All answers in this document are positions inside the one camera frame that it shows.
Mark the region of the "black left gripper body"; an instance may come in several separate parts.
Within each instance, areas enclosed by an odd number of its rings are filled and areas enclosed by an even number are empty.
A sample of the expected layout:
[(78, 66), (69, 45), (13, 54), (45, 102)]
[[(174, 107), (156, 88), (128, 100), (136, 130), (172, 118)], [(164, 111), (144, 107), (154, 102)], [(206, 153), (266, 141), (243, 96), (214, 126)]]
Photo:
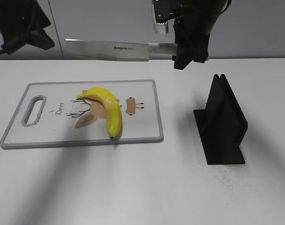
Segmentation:
[(11, 55), (25, 45), (53, 48), (55, 43), (44, 30), (50, 25), (36, 0), (0, 0), (0, 55)]

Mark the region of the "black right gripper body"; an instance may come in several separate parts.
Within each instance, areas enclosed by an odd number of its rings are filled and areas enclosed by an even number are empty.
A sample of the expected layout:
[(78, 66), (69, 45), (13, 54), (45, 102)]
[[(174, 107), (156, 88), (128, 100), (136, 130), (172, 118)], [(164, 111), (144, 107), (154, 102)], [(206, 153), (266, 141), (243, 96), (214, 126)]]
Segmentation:
[(204, 21), (199, 16), (186, 15), (175, 19), (176, 55), (174, 68), (183, 70), (192, 61), (204, 63), (208, 58), (209, 35), (204, 34)]

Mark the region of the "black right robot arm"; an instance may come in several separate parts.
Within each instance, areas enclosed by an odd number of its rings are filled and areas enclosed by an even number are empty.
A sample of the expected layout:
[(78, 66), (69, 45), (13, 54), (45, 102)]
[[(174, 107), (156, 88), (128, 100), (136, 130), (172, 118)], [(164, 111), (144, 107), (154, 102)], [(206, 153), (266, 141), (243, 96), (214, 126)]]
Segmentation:
[(185, 0), (173, 28), (177, 53), (174, 68), (183, 70), (192, 61), (204, 63), (209, 56), (210, 33), (217, 19), (231, 5), (230, 0)]

